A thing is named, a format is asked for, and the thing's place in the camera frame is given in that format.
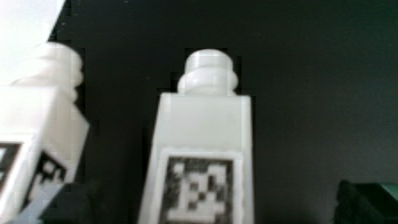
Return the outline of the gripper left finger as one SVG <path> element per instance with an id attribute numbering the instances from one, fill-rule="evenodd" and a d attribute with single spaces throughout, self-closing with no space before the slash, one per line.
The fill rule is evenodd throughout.
<path id="1" fill-rule="evenodd" d="M 48 209 L 61 190 L 61 186 L 46 186 L 43 188 L 38 197 L 13 219 L 11 224 L 45 224 L 41 215 L 45 214 L 45 210 Z"/>

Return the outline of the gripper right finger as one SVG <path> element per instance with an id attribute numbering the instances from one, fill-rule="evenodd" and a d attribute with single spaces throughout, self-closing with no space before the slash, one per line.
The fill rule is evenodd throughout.
<path id="1" fill-rule="evenodd" d="M 398 224 L 398 184 L 338 185 L 336 224 Z"/>

